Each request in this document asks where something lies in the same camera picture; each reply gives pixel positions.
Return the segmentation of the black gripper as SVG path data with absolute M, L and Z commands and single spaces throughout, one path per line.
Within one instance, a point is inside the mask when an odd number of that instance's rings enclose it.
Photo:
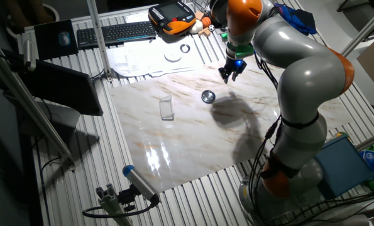
M 237 77 L 244 71 L 247 63 L 244 60 L 233 60 L 230 58 L 226 59 L 224 67 L 218 69 L 221 78 L 224 83 L 228 83 L 228 78 L 232 74 L 232 80 L 235 82 Z

